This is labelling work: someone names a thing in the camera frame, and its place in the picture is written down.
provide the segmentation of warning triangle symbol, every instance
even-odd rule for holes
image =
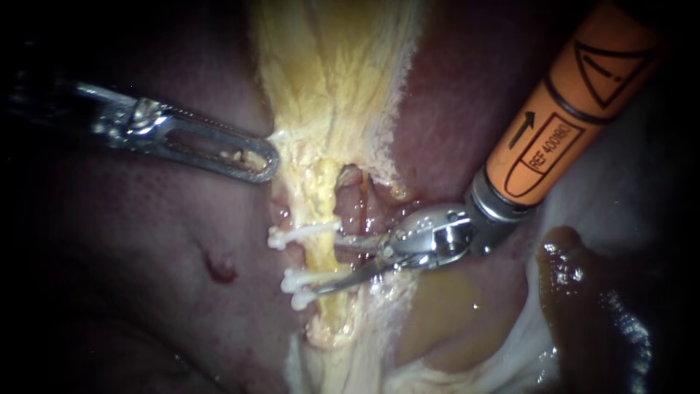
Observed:
[[[654,50],[613,52],[574,41],[576,62],[583,81],[598,105],[605,109],[651,60]]]

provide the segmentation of black arrow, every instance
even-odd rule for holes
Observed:
[[[534,125],[534,112],[526,111],[525,112],[525,121],[523,121],[523,124],[520,126],[518,129],[518,132],[516,135],[513,137],[513,139],[510,140],[510,143],[508,143],[508,149],[513,149],[513,145],[516,144],[516,142],[520,139],[520,137],[523,135],[525,132],[525,129],[530,127],[532,128]]]

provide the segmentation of black ring band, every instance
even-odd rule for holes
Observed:
[[[554,99],[554,101],[556,101],[556,103],[561,108],[563,108],[564,111],[568,112],[569,115],[581,119],[586,123],[592,123],[594,125],[607,125],[615,120],[614,117],[595,117],[593,115],[586,114],[574,108],[571,104],[567,103],[567,101],[564,100],[564,97],[561,97],[561,94],[559,94],[558,91],[556,91],[556,88],[554,88],[554,84],[552,83],[552,80],[550,79],[549,75],[545,77],[544,83],[545,87],[547,87],[547,91],[549,92],[550,96],[552,96],[552,99]]]

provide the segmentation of blood spot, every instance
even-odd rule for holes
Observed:
[[[234,264],[233,255],[226,254],[222,256],[206,256],[206,266],[209,270],[211,278],[215,282],[231,283],[238,277]]]

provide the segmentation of brown fluid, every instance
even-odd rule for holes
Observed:
[[[631,349],[606,306],[614,261],[597,255],[569,227],[549,231],[537,248],[542,312],[560,356],[566,393],[622,393]]]

